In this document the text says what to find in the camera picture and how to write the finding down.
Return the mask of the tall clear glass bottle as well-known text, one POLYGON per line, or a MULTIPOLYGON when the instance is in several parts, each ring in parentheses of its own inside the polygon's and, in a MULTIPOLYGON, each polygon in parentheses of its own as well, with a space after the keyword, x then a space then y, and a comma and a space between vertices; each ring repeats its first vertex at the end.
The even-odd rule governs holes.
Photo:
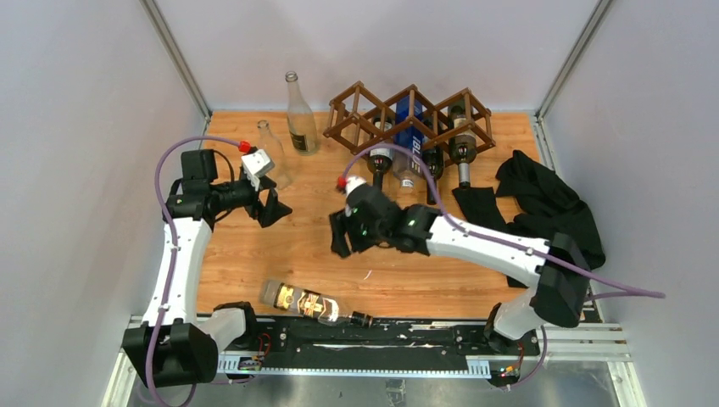
POLYGON ((270 123, 267 120, 260 120, 257 123, 257 128, 259 131, 259 144, 274 163, 274 167, 270 170, 268 177, 276 183, 277 189, 282 190, 289 187, 293 179, 280 139, 273 133, 270 128, 270 123))

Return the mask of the clear whisky bottle black label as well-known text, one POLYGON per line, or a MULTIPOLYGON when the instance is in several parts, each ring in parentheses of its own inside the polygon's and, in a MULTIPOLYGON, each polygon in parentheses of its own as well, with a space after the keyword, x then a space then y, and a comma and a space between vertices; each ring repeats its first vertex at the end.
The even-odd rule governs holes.
POLYGON ((259 299, 265 305, 328 326, 369 327, 373 317, 352 310, 339 299, 277 280, 267 280, 259 299))

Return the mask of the clear bottle with dark label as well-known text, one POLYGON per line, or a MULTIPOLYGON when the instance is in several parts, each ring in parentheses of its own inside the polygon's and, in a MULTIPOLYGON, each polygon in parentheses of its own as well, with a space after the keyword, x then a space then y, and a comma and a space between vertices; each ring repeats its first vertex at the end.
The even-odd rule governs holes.
POLYGON ((314 114, 305 101, 298 82, 298 74, 285 74, 288 90, 287 127, 294 149, 301 155, 312 155, 319 149, 314 114))

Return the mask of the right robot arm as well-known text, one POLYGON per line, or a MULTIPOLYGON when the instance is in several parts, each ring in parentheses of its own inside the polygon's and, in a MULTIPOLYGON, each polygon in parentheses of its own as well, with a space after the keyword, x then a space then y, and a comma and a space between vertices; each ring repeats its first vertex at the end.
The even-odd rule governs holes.
POLYGON ((353 177, 345 206, 330 214, 331 250, 342 258, 382 245, 403 253, 461 259, 501 272, 525 285, 508 303, 493 307, 484 342, 496 354, 515 347, 545 324, 579 325, 588 293, 588 264, 566 234, 549 240, 518 237, 473 225, 423 204, 401 208, 380 189, 353 177))

